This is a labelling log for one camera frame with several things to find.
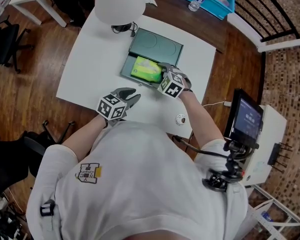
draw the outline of black strap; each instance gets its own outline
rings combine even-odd
[[[106,129],[108,127],[108,120],[107,119],[104,120],[105,120],[105,127],[103,127],[103,129]]]
[[[56,206],[56,203],[52,199],[50,199],[47,202],[45,202],[40,207],[40,214],[41,214],[41,216],[42,217],[53,216],[54,215],[55,206]]]
[[[191,90],[191,89],[185,88],[185,89],[183,89],[183,92],[191,92],[191,93],[193,93],[194,91]]]

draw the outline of metal railing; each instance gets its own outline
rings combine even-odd
[[[236,5],[241,8],[244,12],[246,12],[261,28],[264,30],[264,32],[268,36],[264,36],[260,33],[260,31],[253,25],[251,22],[249,22],[247,19],[245,19],[240,13],[235,11],[235,13],[240,16],[244,21],[246,21],[260,36],[261,36],[261,42],[267,42],[270,40],[274,40],[277,38],[281,38],[288,35],[295,35],[296,39],[300,39],[300,35],[295,27],[295,25],[290,20],[289,16],[286,14],[285,10],[281,7],[281,5],[277,2],[277,0],[270,0],[271,3],[277,8],[277,10],[280,12],[280,14],[283,16],[287,24],[289,25],[290,29],[286,29],[283,24],[280,22],[278,17],[269,9],[269,7],[262,1],[258,0],[260,4],[268,10],[268,12],[271,14],[271,16],[274,18],[274,20],[278,23],[280,26],[280,29],[275,28],[275,26],[271,23],[271,21],[260,11],[250,0],[244,0],[246,1],[261,17],[269,24],[269,27],[275,32],[275,34],[271,34],[269,29],[266,28],[256,17],[254,14],[252,14],[247,8],[245,8],[241,3],[238,1],[235,1]]]

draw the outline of monitor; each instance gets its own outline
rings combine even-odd
[[[224,137],[254,148],[262,129],[263,109],[242,89],[235,89]]]

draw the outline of white desk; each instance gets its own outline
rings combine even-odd
[[[56,22],[59,23],[61,27],[65,27],[67,23],[60,17],[60,15],[50,6],[50,4],[46,0],[11,0],[9,5],[15,7],[18,11],[20,11],[23,15],[31,19],[34,23],[41,25],[41,21],[34,16],[27,9],[20,6],[20,4],[37,1],[51,16],[55,19]]]
[[[184,45],[178,67],[189,76],[193,92],[202,101],[216,49],[179,28],[147,16],[140,17],[136,23],[140,28]],[[179,99],[120,76],[132,42],[130,34],[130,31],[113,33],[111,27],[99,21],[92,11],[69,55],[56,96],[95,110],[101,96],[116,88],[135,88],[141,99],[127,111],[125,119],[155,124],[167,133],[189,138],[192,129]],[[179,114],[186,115],[182,126],[175,122]]]
[[[244,163],[245,174],[241,181],[244,186],[261,184],[267,180],[272,169],[268,161],[274,144],[282,142],[285,135],[287,120],[271,106],[261,107],[263,108],[263,128],[257,139],[259,149],[256,149]],[[284,169],[279,164],[274,166]]]

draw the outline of lamp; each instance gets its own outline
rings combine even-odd
[[[146,9],[145,0],[95,0],[95,15],[118,32],[131,28]]]

